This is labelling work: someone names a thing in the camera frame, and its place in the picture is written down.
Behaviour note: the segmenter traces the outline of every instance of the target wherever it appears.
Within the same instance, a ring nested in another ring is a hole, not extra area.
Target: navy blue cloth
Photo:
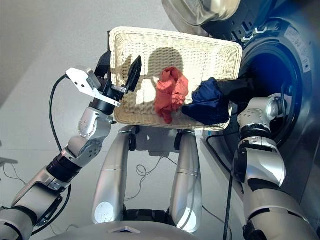
[[[229,100],[219,90],[217,81],[211,77],[192,93],[192,103],[184,105],[182,112],[204,124],[222,124],[229,120]]]

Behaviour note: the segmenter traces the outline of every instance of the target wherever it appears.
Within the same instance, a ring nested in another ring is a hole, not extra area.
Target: white wicker basket
[[[229,122],[205,126],[180,110],[166,124],[155,111],[156,84],[164,68],[177,67],[189,80],[184,104],[192,103],[192,92],[202,81],[236,80],[242,58],[239,44],[185,33],[135,27],[117,27],[110,32],[111,77],[116,85],[127,82],[133,61],[142,58],[141,77],[135,89],[123,97],[114,112],[122,124],[171,129],[221,131]]]

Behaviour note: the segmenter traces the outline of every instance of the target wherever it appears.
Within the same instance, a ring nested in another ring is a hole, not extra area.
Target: red cloth
[[[167,124],[188,95],[188,79],[174,66],[165,68],[156,84],[155,111]]]

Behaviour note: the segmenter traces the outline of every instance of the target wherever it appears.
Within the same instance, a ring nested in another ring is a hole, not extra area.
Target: black joint
[[[102,77],[104,78],[105,75],[110,71],[110,60],[111,60],[111,52],[107,51],[105,54],[103,54],[99,62],[96,66],[96,69],[94,71],[94,74],[97,77]]]
[[[245,240],[267,240],[264,232],[256,230],[251,221],[243,227],[243,237]]]
[[[262,179],[256,179],[256,178],[249,179],[248,185],[253,192],[260,189],[272,189],[272,190],[282,191],[277,184],[270,181],[262,180]]]
[[[14,206],[11,209],[19,210],[19,211],[23,212],[24,214],[28,215],[28,217],[32,221],[32,225],[33,226],[36,225],[38,218],[37,218],[37,215],[32,210],[30,210],[24,206]]]
[[[123,221],[147,221],[175,226],[168,212],[151,209],[128,209],[123,214]]]
[[[247,167],[248,167],[247,150],[245,148],[238,149],[236,154],[234,155],[231,174],[237,181],[244,183],[246,179]]]
[[[56,179],[70,183],[71,180],[78,175],[82,167],[59,154],[46,169]]]
[[[244,126],[240,130],[240,135],[241,135],[241,140],[250,138],[250,137],[271,138],[270,130],[261,124]]]
[[[181,143],[182,135],[183,135],[182,132],[178,132],[175,136],[174,149],[177,151],[180,151],[180,143]]]
[[[116,108],[116,106],[110,103],[107,103],[105,101],[101,101],[100,99],[97,99],[97,98],[95,98],[92,102],[90,102],[89,107],[97,109],[106,115],[111,115]]]
[[[137,138],[136,135],[130,133],[129,135],[129,150],[135,151],[137,149]]]

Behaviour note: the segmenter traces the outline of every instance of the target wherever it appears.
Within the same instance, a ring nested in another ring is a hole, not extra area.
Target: cable on floor
[[[222,161],[221,157],[218,155],[217,151],[213,146],[210,145],[209,139],[215,138],[215,137],[225,137],[228,135],[236,134],[238,132],[231,132],[227,134],[221,134],[221,135],[213,135],[209,136],[206,139],[206,143],[210,147],[210,149],[213,151],[215,157],[218,159],[218,161],[223,165],[223,167],[229,172],[230,178],[229,178],[229,187],[228,187],[228,194],[227,194],[227,202],[226,202],[226,210],[225,210],[225,221],[224,221],[224,229],[223,229],[223,240],[227,240],[228,235],[228,228],[229,228],[229,216],[230,216],[230,206],[231,206],[231,194],[232,194],[232,184],[233,184],[233,177],[231,174],[231,170],[225,165],[225,163]]]
[[[8,179],[19,180],[19,181],[22,182],[24,185],[27,185],[26,182],[23,181],[23,180],[18,176],[15,166],[14,166],[12,163],[11,163],[11,165],[12,165],[12,167],[13,167],[13,170],[14,170],[14,172],[15,172],[16,177],[9,176],[9,175],[6,173],[5,164],[3,163],[3,164],[2,164],[2,168],[3,168],[3,173],[4,173],[4,175],[5,175]]]
[[[175,163],[171,158],[169,158],[169,157],[167,157],[167,156],[162,156],[162,157],[160,157],[159,160],[158,160],[158,162],[156,163],[155,167],[154,167],[153,169],[151,169],[150,171],[147,171],[146,167],[143,166],[142,164],[138,164],[138,165],[136,166],[136,168],[135,168],[135,171],[136,171],[136,173],[137,173],[139,176],[142,177],[141,180],[140,180],[140,182],[139,182],[139,190],[138,190],[138,192],[137,192],[136,195],[134,195],[134,196],[132,196],[132,197],[125,198],[125,199],[124,199],[125,202],[126,202],[126,201],[130,201],[130,200],[136,198],[136,197],[140,194],[140,192],[141,192],[141,190],[142,190],[142,183],[143,183],[143,181],[146,179],[146,177],[147,177],[149,174],[151,174],[151,173],[157,168],[157,166],[159,165],[159,163],[160,163],[160,161],[161,161],[162,159],[168,159],[171,163],[173,163],[174,165],[177,165],[177,163]],[[222,224],[225,224],[225,222],[224,222],[223,220],[221,220],[221,218],[219,218],[218,216],[216,216],[215,214],[213,214],[212,212],[210,212],[205,206],[202,205],[202,208],[203,208],[208,214],[210,214],[212,217],[214,217],[215,219],[217,219],[219,222],[221,222]],[[229,232],[230,232],[230,240],[232,240],[232,230],[231,230],[231,227],[230,227],[229,225],[227,226],[227,230],[228,230],[228,229],[229,229]]]
[[[230,133],[226,133],[226,134],[220,134],[220,135],[212,135],[212,136],[208,136],[206,138],[206,144],[208,145],[208,147],[212,150],[212,152],[214,153],[214,155],[216,156],[216,158],[218,159],[218,161],[221,163],[221,165],[227,170],[228,173],[231,173],[231,170],[227,167],[227,165],[224,163],[224,161],[222,161],[221,157],[218,155],[217,151],[215,150],[214,147],[211,146],[211,144],[209,143],[209,139],[211,138],[219,138],[219,137],[225,137],[225,136],[229,136],[229,135],[234,135],[234,134],[238,134],[239,132],[230,132]]]
[[[54,121],[53,121],[53,117],[52,117],[52,105],[53,105],[53,99],[54,99],[54,95],[55,95],[55,92],[56,92],[56,89],[57,89],[57,86],[59,85],[59,83],[62,82],[62,80],[68,78],[68,76],[65,74],[63,75],[62,77],[60,77],[56,82],[55,84],[53,85],[53,88],[51,90],[51,94],[50,94],[50,100],[49,100],[49,120],[50,120],[50,126],[51,126],[51,130],[52,130],[52,133],[53,133],[53,136],[54,136],[54,139],[55,139],[55,142],[56,142],[56,145],[59,149],[59,151],[61,152],[62,151],[62,147],[61,147],[61,144],[59,142],[59,139],[58,139],[58,136],[57,136],[57,133],[56,133],[56,129],[55,129],[55,125],[54,125]],[[69,202],[69,199],[70,199],[70,195],[71,195],[71,184],[69,185],[68,187],[68,192],[67,192],[67,196],[66,196],[66,199],[64,201],[64,204],[63,206],[61,207],[61,209],[58,211],[58,213],[53,217],[51,218],[50,221],[48,221],[45,225],[43,225],[42,227],[38,228],[37,230],[35,230],[34,232],[32,232],[32,236],[41,232],[42,230],[44,230],[46,227],[48,227],[50,224],[52,224],[59,216],[60,214],[64,211],[64,209],[66,208],[68,202]]]

